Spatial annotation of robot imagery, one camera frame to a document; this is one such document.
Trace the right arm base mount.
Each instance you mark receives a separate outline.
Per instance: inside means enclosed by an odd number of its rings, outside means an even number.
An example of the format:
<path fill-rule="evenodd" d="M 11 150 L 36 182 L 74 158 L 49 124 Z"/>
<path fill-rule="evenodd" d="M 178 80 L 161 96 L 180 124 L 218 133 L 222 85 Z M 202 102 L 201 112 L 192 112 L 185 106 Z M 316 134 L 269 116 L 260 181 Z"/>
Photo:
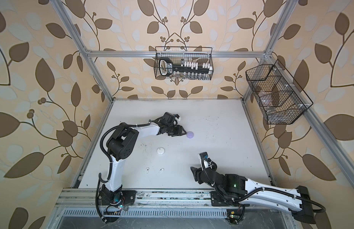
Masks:
<path fill-rule="evenodd" d="M 230 225 L 238 225 L 243 221 L 246 207 L 248 205 L 234 202 L 232 199 L 224 198 L 216 191 L 210 192 L 211 205 L 213 207 L 233 207 L 232 210 L 227 210 L 227 217 L 225 220 Z"/>

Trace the white round charging case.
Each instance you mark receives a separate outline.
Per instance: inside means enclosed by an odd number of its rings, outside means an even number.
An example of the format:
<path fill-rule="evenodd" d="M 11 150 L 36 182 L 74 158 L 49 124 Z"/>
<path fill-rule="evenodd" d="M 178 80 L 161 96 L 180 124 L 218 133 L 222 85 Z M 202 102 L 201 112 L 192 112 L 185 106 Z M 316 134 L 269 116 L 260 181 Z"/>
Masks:
<path fill-rule="evenodd" d="M 159 154 L 159 155 L 163 155 L 163 154 L 165 153 L 165 149 L 162 148 L 162 147 L 160 147 L 160 148 L 157 149 L 156 152 L 157 152 L 157 154 Z"/>

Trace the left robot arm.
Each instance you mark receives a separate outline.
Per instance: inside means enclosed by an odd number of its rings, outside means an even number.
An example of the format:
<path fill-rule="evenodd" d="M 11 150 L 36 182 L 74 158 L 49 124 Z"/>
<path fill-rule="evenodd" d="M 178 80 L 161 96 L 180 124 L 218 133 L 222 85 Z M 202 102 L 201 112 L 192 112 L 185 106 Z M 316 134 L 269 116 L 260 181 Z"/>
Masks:
<path fill-rule="evenodd" d="M 138 138 L 167 134 L 184 136 L 187 131 L 178 124 L 180 116 L 166 112 L 163 116 L 149 120 L 146 124 L 120 123 L 107 130 L 100 138 L 100 149 L 109 160 L 107 178 L 99 173 L 99 181 L 107 190 L 115 192 L 122 187 L 122 174 L 126 159 L 131 155 Z"/>

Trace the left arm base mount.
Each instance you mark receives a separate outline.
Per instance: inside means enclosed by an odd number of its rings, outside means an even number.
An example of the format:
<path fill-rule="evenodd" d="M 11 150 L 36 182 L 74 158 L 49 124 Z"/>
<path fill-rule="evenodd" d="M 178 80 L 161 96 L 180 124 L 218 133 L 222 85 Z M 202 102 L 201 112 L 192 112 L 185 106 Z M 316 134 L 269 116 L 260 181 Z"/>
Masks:
<path fill-rule="evenodd" d="M 110 207 L 115 207 L 119 212 L 124 210 L 129 205 L 132 205 L 135 201 L 136 191 L 126 191 L 125 194 L 122 191 L 97 191 L 95 198 L 95 207 L 98 216 L 103 223 L 111 223 L 117 221 L 117 217 L 112 217 L 110 213 Z"/>

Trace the purple round charging case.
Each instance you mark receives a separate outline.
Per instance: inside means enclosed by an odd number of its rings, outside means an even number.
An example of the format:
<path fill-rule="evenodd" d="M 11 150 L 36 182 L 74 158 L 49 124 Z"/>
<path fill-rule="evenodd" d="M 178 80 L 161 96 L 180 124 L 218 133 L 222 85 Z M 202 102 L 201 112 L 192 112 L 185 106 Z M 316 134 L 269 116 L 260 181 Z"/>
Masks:
<path fill-rule="evenodd" d="M 191 132 L 191 131 L 188 131 L 188 132 L 186 133 L 186 136 L 187 136 L 187 138 L 191 139 L 191 138 L 194 137 L 194 133 Z"/>

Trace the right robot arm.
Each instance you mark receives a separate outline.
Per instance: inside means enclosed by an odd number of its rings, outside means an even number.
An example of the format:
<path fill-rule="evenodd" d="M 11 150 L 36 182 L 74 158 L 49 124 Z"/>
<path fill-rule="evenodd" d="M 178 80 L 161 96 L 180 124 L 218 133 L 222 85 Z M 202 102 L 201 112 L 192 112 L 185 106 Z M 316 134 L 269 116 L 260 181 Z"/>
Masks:
<path fill-rule="evenodd" d="M 197 183 L 214 189 L 211 192 L 214 207 L 258 205 L 291 214 L 295 220 L 307 224 L 315 224 L 316 213 L 326 212 L 322 204 L 311 200 L 308 188 L 304 186 L 284 189 L 236 174 L 222 175 L 210 167 L 190 169 Z"/>

